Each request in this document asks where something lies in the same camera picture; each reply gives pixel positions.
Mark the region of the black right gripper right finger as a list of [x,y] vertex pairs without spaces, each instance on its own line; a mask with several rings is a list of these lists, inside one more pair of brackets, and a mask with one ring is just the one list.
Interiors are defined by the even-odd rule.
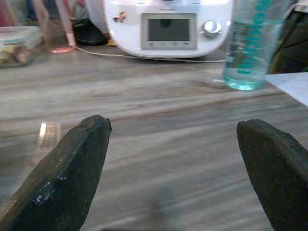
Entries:
[[308,151],[289,133],[260,120],[236,135],[249,180],[274,230],[308,229]]

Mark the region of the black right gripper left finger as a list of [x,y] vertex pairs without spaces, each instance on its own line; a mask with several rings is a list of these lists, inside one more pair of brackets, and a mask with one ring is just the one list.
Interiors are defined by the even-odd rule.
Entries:
[[0,214],[3,231],[78,231],[104,166],[111,121],[83,119],[36,165]]

